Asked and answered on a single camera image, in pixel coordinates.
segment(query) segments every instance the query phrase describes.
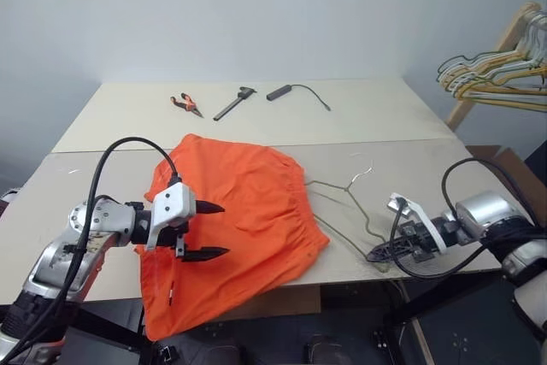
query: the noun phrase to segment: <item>pliers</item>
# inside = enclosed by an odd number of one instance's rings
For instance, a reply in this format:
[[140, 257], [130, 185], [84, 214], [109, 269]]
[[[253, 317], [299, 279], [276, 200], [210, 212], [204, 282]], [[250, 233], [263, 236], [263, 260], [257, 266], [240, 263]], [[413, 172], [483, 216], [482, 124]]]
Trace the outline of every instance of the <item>pliers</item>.
[[173, 103], [175, 106], [180, 107], [186, 111], [191, 111], [194, 115], [198, 115], [203, 118], [203, 115], [201, 112], [197, 109], [196, 104], [191, 99], [190, 96], [188, 96], [186, 93], [180, 93], [180, 96], [184, 100], [184, 102], [178, 102], [177, 99], [173, 96], [171, 96], [171, 103]]

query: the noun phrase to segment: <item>orange shorts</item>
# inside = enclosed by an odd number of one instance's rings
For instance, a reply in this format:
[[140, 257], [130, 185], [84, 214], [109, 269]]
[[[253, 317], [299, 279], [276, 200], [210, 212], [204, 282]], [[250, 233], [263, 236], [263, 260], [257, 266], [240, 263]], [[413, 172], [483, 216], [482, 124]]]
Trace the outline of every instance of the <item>orange shorts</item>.
[[[185, 241], [191, 250], [230, 251], [207, 262], [181, 262], [173, 250], [141, 255], [146, 334], [151, 340], [209, 321], [256, 294], [294, 280], [328, 244], [315, 223], [303, 169], [277, 150], [189, 134], [171, 152], [183, 181], [197, 199], [226, 212], [197, 215]], [[171, 175], [161, 162], [145, 197], [151, 201]], [[172, 302], [169, 305], [169, 293]]]

